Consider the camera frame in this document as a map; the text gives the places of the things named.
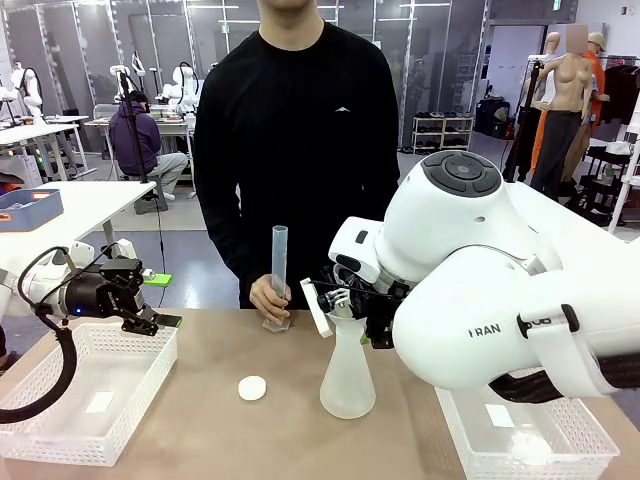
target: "purple jacket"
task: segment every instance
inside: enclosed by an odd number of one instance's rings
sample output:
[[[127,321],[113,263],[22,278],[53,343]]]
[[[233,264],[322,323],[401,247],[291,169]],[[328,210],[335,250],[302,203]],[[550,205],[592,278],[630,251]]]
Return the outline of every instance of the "purple jacket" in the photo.
[[[133,149],[133,139],[129,132],[125,108],[125,104],[121,103],[118,112],[111,117],[109,121],[109,138],[122,173],[125,175],[140,175],[140,166]],[[133,111],[136,114],[136,128],[140,137],[145,173],[149,173],[158,165],[156,152],[159,152],[162,146],[160,132],[155,120],[145,113],[139,103],[133,102]]]

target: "person in purple jacket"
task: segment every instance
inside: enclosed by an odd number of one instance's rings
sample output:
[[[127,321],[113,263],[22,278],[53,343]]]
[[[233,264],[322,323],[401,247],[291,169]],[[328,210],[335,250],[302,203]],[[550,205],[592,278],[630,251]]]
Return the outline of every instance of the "person in purple jacket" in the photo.
[[[147,115],[149,111],[149,100],[147,96],[134,90],[131,92],[131,104],[136,115],[136,128],[140,137],[140,147],[142,148],[142,161],[145,173],[160,177],[162,190],[169,199],[175,198],[172,193],[178,183],[178,178],[187,166],[187,156],[184,153],[168,153],[166,155],[156,155],[160,151],[162,143],[158,125],[153,118]],[[124,102],[120,104],[118,111],[109,121],[109,138],[115,150],[116,160],[120,165],[120,170],[125,175],[140,176],[140,163],[135,156],[133,149],[133,139],[129,131],[129,124],[126,117],[126,106]]]

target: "brown table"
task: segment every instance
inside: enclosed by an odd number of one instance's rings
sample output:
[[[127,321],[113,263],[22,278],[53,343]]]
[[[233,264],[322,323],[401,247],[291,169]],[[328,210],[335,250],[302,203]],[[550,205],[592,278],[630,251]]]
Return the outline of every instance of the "brown table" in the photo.
[[[11,480],[465,478],[435,391],[393,351],[367,347],[376,405],[362,419],[338,420],[319,401],[334,341],[318,335],[308,313],[272,334],[251,311],[169,312],[184,316],[178,361],[117,465],[7,460]],[[36,344],[0,379],[0,395],[53,347],[51,335]],[[247,375],[267,380],[258,402],[238,397]],[[640,433],[612,400],[587,403],[622,451],[603,478],[635,478]]]

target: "gray joint cap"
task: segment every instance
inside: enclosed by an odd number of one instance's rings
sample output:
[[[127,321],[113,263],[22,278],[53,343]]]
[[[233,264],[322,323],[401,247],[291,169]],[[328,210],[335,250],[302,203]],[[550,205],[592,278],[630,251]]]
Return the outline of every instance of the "gray joint cap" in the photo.
[[[434,186],[458,197],[486,197],[498,190],[502,181],[496,167],[470,152],[438,152],[420,164]]]

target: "man in black sweater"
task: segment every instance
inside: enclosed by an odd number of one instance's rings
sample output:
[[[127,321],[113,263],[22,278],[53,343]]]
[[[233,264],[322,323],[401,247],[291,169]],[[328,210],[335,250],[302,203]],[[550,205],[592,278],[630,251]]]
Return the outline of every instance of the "man in black sweater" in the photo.
[[[398,108],[370,42],[325,23],[315,0],[258,0],[260,29],[212,70],[195,130],[209,236],[239,279],[240,307],[279,322],[308,308],[349,216],[382,220],[397,188]],[[239,186],[240,202],[236,195]],[[271,288],[271,229],[289,227],[287,280]]]

